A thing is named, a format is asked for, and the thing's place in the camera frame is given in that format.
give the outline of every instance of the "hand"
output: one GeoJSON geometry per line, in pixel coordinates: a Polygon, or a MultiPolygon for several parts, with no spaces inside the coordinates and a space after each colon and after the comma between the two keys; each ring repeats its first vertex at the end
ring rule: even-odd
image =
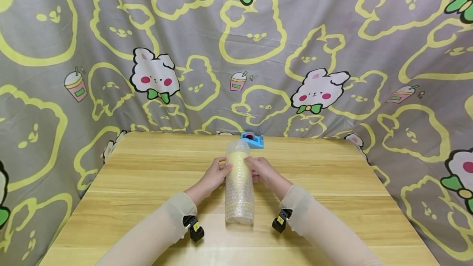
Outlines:
{"type": "Polygon", "coordinates": [[[202,200],[209,197],[209,195],[220,186],[225,177],[232,170],[232,164],[225,164],[225,157],[217,157],[212,162],[209,169],[205,172],[203,177],[194,186],[184,191],[194,204],[198,206],[202,200]]]}
{"type": "Polygon", "coordinates": [[[291,188],[292,182],[281,176],[264,157],[253,158],[249,156],[245,158],[245,162],[251,168],[254,182],[262,182],[266,188],[274,192],[279,200],[284,198],[284,195],[291,188]]]}

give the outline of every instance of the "cylindrical object wrapped in bubble wrap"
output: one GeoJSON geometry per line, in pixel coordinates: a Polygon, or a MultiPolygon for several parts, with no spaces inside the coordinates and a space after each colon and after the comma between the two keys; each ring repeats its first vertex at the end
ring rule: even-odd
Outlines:
{"type": "Polygon", "coordinates": [[[248,143],[236,140],[227,144],[227,162],[233,169],[225,180],[225,221],[252,225],[255,219],[255,195],[251,170],[243,161],[250,155],[248,143]]]}

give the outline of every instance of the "black clip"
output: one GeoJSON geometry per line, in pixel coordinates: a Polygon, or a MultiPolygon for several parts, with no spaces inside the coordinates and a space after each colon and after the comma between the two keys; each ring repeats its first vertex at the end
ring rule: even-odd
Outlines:
{"type": "Polygon", "coordinates": [[[279,216],[276,219],[274,219],[273,228],[276,229],[277,232],[282,234],[284,229],[286,229],[286,222],[289,220],[291,215],[292,215],[292,210],[288,208],[283,208],[279,212],[279,216]]]}
{"type": "Polygon", "coordinates": [[[204,237],[204,229],[199,225],[199,220],[197,220],[196,216],[184,216],[182,218],[182,223],[184,227],[189,230],[191,239],[194,242],[197,242],[204,237]]]}

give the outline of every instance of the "blue tape dispenser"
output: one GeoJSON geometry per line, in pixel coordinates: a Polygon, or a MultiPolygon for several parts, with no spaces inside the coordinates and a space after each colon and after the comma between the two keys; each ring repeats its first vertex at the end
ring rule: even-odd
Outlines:
{"type": "Polygon", "coordinates": [[[241,139],[248,143],[252,149],[263,149],[264,140],[263,135],[255,135],[253,132],[244,132],[241,135],[241,139]]]}

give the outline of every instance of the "sleeve cuff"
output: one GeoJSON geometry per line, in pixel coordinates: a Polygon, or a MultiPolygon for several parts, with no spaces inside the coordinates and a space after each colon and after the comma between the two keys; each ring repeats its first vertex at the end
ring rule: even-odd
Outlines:
{"type": "Polygon", "coordinates": [[[308,192],[299,185],[292,185],[282,199],[279,207],[294,209],[297,204],[304,198],[308,192]]]}
{"type": "Polygon", "coordinates": [[[174,194],[168,200],[169,204],[175,207],[183,217],[187,215],[197,215],[197,207],[195,206],[189,195],[184,192],[174,194]]]}

